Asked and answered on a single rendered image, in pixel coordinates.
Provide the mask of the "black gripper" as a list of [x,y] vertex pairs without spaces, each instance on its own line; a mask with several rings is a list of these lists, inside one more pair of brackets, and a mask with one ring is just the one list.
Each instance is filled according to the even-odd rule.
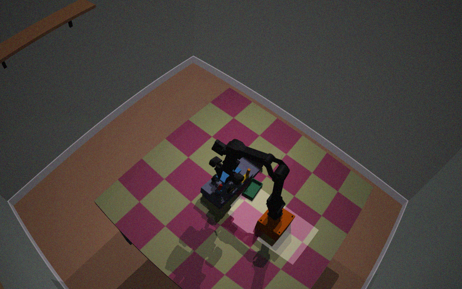
[[239,183],[241,183],[245,179],[245,176],[233,171],[234,169],[233,167],[235,166],[237,162],[234,164],[227,163],[225,160],[222,162],[223,164],[221,164],[221,162],[222,160],[218,158],[217,156],[215,156],[213,159],[209,161],[209,165],[212,167],[216,167],[214,168],[214,170],[217,173],[218,179],[221,178],[223,171],[229,175],[225,180],[225,184],[229,181],[230,182],[232,181],[236,185],[239,185]]

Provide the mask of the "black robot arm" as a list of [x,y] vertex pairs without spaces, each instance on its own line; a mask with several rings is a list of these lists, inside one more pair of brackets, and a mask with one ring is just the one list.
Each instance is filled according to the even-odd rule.
[[[213,151],[218,153],[219,155],[225,156],[225,161],[230,164],[235,164],[233,167],[233,171],[236,170],[240,163],[240,159],[245,157],[247,159],[251,159],[255,162],[262,163],[266,168],[268,175],[271,176],[272,181],[274,182],[274,187],[271,195],[267,199],[267,208],[268,213],[267,215],[270,216],[274,221],[276,221],[279,217],[281,217],[284,213],[283,207],[285,202],[283,197],[281,196],[282,189],[284,187],[284,180],[289,174],[290,169],[286,164],[274,157],[272,154],[263,153],[261,151],[252,149],[250,147],[245,146],[245,144],[238,139],[233,139],[227,145],[220,140],[216,140],[211,148]],[[275,162],[278,163],[279,166],[273,172],[271,163]]]

